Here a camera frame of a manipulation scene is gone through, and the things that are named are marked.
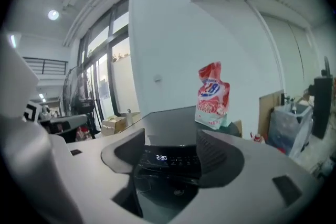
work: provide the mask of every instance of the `light fixture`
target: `light fixture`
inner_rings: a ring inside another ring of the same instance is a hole
[[[11,40],[11,42],[12,42],[12,46],[13,46],[13,48],[16,48],[16,43],[15,43],[15,37],[14,37],[14,35],[11,35],[11,36],[10,36],[10,40]]]
[[[58,13],[57,10],[54,10],[54,9],[53,9],[53,10],[49,11],[49,13],[48,13],[48,18],[49,18],[50,20],[57,20],[58,17],[59,17],[59,13]]]

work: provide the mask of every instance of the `red and white bag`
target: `red and white bag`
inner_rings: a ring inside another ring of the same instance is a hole
[[[198,91],[195,121],[214,130],[227,126],[230,84],[220,80],[222,65],[214,62],[200,69],[203,86]]]

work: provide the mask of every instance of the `standing fan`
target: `standing fan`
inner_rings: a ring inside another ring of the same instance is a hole
[[[92,86],[81,67],[72,68],[64,81],[62,93],[63,109],[66,116],[85,114],[92,138],[99,133],[94,123],[95,101]]]

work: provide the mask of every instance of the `clock display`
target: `clock display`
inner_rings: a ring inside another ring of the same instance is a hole
[[[163,156],[163,155],[157,155],[156,159],[160,160],[160,161],[166,161],[167,160],[167,156]]]

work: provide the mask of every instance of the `plastic bag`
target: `plastic bag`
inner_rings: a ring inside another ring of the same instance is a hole
[[[195,121],[214,130],[227,126],[230,84],[220,80],[222,65],[214,62],[200,69],[203,86],[198,91]]]

